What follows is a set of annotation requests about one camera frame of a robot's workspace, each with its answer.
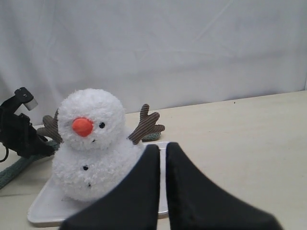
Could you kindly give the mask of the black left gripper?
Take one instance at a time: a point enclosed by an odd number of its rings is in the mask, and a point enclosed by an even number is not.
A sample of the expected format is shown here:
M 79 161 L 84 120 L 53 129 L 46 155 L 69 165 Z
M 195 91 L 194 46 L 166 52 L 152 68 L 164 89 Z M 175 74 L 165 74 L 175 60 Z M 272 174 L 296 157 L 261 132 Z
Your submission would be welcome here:
M 37 133 L 28 116 L 23 113 L 17 115 L 3 106 L 0 108 L 0 142 L 24 158 L 54 154 L 53 147 Z

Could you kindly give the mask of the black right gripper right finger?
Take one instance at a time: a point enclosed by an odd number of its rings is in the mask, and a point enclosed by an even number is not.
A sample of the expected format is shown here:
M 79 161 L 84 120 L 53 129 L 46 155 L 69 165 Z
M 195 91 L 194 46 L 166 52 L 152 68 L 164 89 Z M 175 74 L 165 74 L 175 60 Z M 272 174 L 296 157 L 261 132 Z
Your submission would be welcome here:
M 173 230 L 281 230 L 277 218 L 215 184 L 176 142 L 166 147 L 166 193 Z

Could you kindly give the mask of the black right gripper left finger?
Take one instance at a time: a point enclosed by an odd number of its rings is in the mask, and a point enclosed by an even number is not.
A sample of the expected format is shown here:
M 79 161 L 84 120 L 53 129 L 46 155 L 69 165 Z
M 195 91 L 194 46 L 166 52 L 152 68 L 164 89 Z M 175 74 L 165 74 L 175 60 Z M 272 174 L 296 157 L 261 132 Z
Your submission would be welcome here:
M 105 197 L 65 219 L 62 230 L 155 230 L 160 197 L 160 150 L 148 145 L 124 180 Z

